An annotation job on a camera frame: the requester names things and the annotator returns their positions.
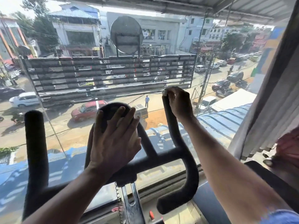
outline left hand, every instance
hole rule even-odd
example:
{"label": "left hand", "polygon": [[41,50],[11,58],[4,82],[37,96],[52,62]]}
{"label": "left hand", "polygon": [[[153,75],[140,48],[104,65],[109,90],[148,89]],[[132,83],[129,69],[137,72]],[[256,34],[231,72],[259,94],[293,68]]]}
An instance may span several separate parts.
{"label": "left hand", "polygon": [[136,109],[132,108],[121,119],[124,111],[125,107],[116,111],[112,119],[107,121],[104,133],[101,131],[103,111],[98,112],[95,120],[89,166],[105,167],[111,175],[130,162],[141,149],[141,138],[137,137],[139,117],[134,118]]}

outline hand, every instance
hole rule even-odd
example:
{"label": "hand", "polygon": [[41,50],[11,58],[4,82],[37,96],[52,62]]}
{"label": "hand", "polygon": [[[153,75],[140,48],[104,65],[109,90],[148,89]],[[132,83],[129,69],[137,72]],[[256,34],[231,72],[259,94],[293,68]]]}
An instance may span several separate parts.
{"label": "hand", "polygon": [[103,111],[99,111],[93,127],[89,166],[104,166],[111,175],[130,162],[141,149],[141,138],[137,136],[139,117],[134,118],[136,109],[132,108],[121,118],[124,111],[125,107],[116,111],[112,119],[107,121],[104,133],[101,131]]}
{"label": "hand", "polygon": [[182,124],[194,118],[188,92],[177,86],[172,86],[167,88],[163,95],[168,95],[171,110]]}

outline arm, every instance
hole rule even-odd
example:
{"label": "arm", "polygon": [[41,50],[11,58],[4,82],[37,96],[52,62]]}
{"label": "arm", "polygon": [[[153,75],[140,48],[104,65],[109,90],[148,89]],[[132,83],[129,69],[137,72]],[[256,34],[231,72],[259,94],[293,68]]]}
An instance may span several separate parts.
{"label": "arm", "polygon": [[103,112],[99,111],[88,140],[92,140],[91,162],[67,187],[29,216],[23,224],[78,223],[95,194],[141,149],[136,128],[139,118],[134,118],[135,108],[120,121],[125,108],[118,109],[101,132]]}
{"label": "arm", "polygon": [[189,93],[167,89],[170,106],[194,145],[217,199],[232,223],[256,223],[277,209],[290,209],[283,199],[250,168],[235,159],[198,122]]}

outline ceiling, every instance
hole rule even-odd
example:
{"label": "ceiling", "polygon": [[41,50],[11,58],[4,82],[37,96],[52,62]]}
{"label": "ceiling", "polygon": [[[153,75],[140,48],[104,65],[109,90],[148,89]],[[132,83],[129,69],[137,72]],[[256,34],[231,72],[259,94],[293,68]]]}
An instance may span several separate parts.
{"label": "ceiling", "polygon": [[67,0],[268,25],[286,24],[296,0]]}

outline sleeve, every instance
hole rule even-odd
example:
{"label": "sleeve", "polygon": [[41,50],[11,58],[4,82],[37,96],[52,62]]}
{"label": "sleeve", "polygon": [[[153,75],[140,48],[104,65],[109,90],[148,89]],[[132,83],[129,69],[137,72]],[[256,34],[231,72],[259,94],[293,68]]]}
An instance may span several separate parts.
{"label": "sleeve", "polygon": [[262,218],[260,224],[299,224],[299,215],[294,211],[277,210]]}

